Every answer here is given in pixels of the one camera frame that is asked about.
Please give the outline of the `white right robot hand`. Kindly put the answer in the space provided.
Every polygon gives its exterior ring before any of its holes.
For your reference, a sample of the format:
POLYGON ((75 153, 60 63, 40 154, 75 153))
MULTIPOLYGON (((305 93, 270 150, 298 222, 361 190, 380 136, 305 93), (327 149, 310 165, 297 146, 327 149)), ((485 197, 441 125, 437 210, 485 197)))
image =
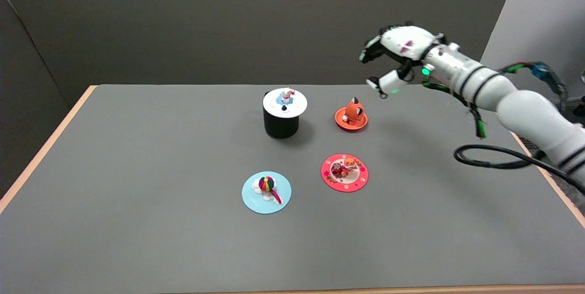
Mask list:
POLYGON ((380 98, 386 99, 414 79, 413 68, 422 66, 433 48, 447 44, 444 34, 433 34, 409 21, 382 27, 364 44, 359 61, 366 64, 380 56, 388 56, 397 61, 399 67, 380 77, 368 77, 366 83, 380 98))

